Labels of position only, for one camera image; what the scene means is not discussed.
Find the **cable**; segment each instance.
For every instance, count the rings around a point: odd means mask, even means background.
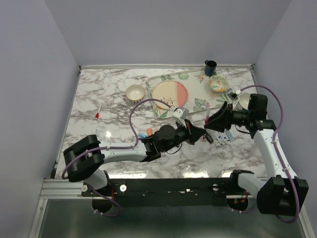
[[[248,88],[252,88],[252,87],[264,88],[264,89],[266,89],[267,91],[269,91],[269,92],[275,97],[275,99],[277,100],[277,103],[278,103],[279,108],[280,108],[280,111],[281,111],[281,120],[280,120],[280,122],[279,122],[279,124],[278,124],[278,126],[277,126],[277,128],[276,128],[276,130],[275,130],[275,132],[274,132],[274,134],[273,134],[273,139],[272,139],[272,140],[273,140],[273,146],[274,146],[274,148],[275,148],[275,150],[276,150],[277,156],[278,156],[278,158],[279,158],[279,160],[280,160],[280,162],[281,162],[281,164],[282,164],[282,167],[283,167],[283,169],[285,170],[285,173],[286,173],[286,175],[287,175],[287,177],[288,177],[288,179],[290,180],[290,183],[291,183],[291,185],[292,185],[292,189],[293,189],[294,197],[295,197],[296,212],[295,212],[295,216],[294,216],[291,220],[284,220],[283,218],[281,218],[281,217],[278,216],[278,215],[276,215],[276,217],[277,217],[280,221],[282,221],[282,222],[284,222],[284,223],[290,224],[290,223],[293,223],[293,222],[297,221],[297,219],[298,219],[298,217],[299,217],[299,212],[300,212],[300,208],[299,208],[300,205],[299,205],[299,198],[298,198],[296,186],[295,186],[295,184],[294,184],[294,181],[293,181],[293,179],[292,179],[290,173],[288,172],[288,170],[287,170],[287,168],[286,168],[286,164],[284,163],[284,160],[283,160],[283,158],[282,158],[281,153],[279,152],[279,149],[278,149],[278,147],[277,147],[277,143],[276,143],[276,140],[275,140],[275,139],[276,139],[276,136],[277,136],[277,132],[278,132],[279,129],[281,128],[282,123],[283,123],[283,119],[284,119],[283,107],[282,107],[281,101],[279,100],[279,98],[277,97],[277,95],[276,95],[272,90],[270,90],[268,87],[266,87],[266,86],[263,86],[263,85],[250,85],[250,86],[244,87],[244,88],[242,88],[242,89],[240,89],[240,90],[241,90],[241,91],[244,91],[244,90],[246,90],[246,89],[248,89]]]
[[[109,215],[109,214],[106,214],[106,213],[102,213],[102,212],[100,212],[100,211],[98,211],[98,210],[95,210],[95,212],[97,212],[97,213],[99,213],[100,215],[105,216],[105,217],[117,217],[117,216],[119,216],[119,215],[123,212],[122,207],[121,207],[115,200],[110,199],[110,198],[107,198],[106,196],[103,196],[102,194],[98,193],[98,192],[97,192],[92,186],[90,186],[90,185],[89,185],[89,188],[91,189],[91,191],[92,191],[94,194],[96,194],[96,195],[98,195],[99,197],[102,197],[102,198],[104,198],[104,199],[106,199],[106,200],[112,202],[114,205],[116,205],[116,206],[119,208],[119,212],[118,212],[117,214],[114,214],[114,215]]]
[[[118,149],[118,150],[122,150],[122,149],[132,149],[134,147],[136,147],[138,145],[138,134],[137,132],[135,131],[135,129],[133,128],[133,125],[132,125],[132,121],[131,121],[131,118],[132,118],[132,114],[134,113],[135,109],[140,106],[141,104],[145,103],[145,102],[148,102],[148,101],[156,101],[156,102],[160,102],[160,103],[163,103],[164,105],[168,106],[169,108],[171,107],[169,104],[167,104],[166,102],[163,102],[159,99],[153,99],[153,98],[149,98],[149,99],[146,99],[146,100],[143,100],[141,102],[139,102],[137,105],[134,106],[134,108],[131,110],[130,112],[130,116],[129,116],[129,125],[134,133],[134,136],[135,136],[135,144],[134,145],[131,145],[131,146],[110,146],[110,147],[97,147],[97,148],[93,148],[93,149],[90,149],[90,150],[86,150],[84,151],[83,153],[81,153],[80,155],[78,155],[77,157],[75,157],[71,162],[69,162],[69,164],[65,167],[65,169],[63,170],[62,174],[61,174],[61,178],[62,179],[67,179],[68,177],[65,176],[67,170],[77,161],[79,160],[81,157],[87,155],[88,153],[91,153],[91,152],[95,152],[95,151],[98,151],[98,150],[108,150],[108,149]]]
[[[179,149],[176,150],[175,152],[173,152],[173,153],[168,153],[168,152],[166,152],[166,153],[169,154],[169,155],[176,154],[176,153],[182,148],[182,145],[183,145],[183,144],[180,144]]]
[[[241,132],[241,133],[250,135],[250,133],[248,133],[248,132],[246,132],[246,131],[239,130],[239,129],[237,128],[237,125],[235,125],[235,128],[236,128],[236,130],[237,130],[238,132]]]

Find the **blue object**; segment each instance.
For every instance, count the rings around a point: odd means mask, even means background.
[[[145,137],[147,137],[146,135],[144,135],[143,133],[139,133],[139,137],[141,137],[141,138],[145,138]]]
[[[215,61],[212,61],[212,60],[207,60],[205,61],[205,75],[206,76],[212,76],[213,73],[215,72],[216,70],[216,67],[217,67],[217,63]]]
[[[234,137],[233,135],[231,134],[231,132],[229,130],[224,130],[224,133],[226,134],[226,136],[228,137],[228,139],[232,142],[234,141]]]

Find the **table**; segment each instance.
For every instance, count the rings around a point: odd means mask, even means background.
[[[108,142],[133,142],[135,137],[130,129],[128,117],[133,105],[125,98],[125,90],[132,84],[142,84],[153,76],[181,72],[183,68],[133,68],[133,69],[83,69],[62,143],[62,151],[84,138],[86,135],[100,132]],[[228,78],[233,89],[253,85],[251,71],[248,68],[218,67],[217,74]],[[254,88],[246,90],[256,93]],[[149,98],[146,89],[145,99]],[[95,119],[98,107],[103,103],[100,117]],[[206,112],[189,115],[193,125],[203,127]],[[158,130],[164,124],[175,125],[173,119],[160,120],[155,116],[150,102],[141,105],[132,117],[137,132],[145,133],[147,128]],[[254,141],[247,134],[232,127],[234,142],[219,146],[199,140],[190,146],[183,143],[174,155],[162,154],[161,158],[144,163],[118,162],[104,164],[111,179],[171,179],[171,178],[220,178],[229,177],[234,169],[250,170],[258,177],[265,177],[265,166]],[[60,179],[65,168],[61,153],[55,178]]]

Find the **red marker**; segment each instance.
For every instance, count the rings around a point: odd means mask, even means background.
[[[95,118],[98,119],[99,118],[99,113],[100,113],[100,110],[101,110],[101,107],[102,107],[102,103],[100,103],[100,106],[99,106],[99,109],[98,109],[98,112],[97,114],[95,115]]]

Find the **orange object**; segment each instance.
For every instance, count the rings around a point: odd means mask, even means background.
[[[152,130],[152,128],[148,128],[147,133],[148,133],[148,136],[153,135],[153,130]]]

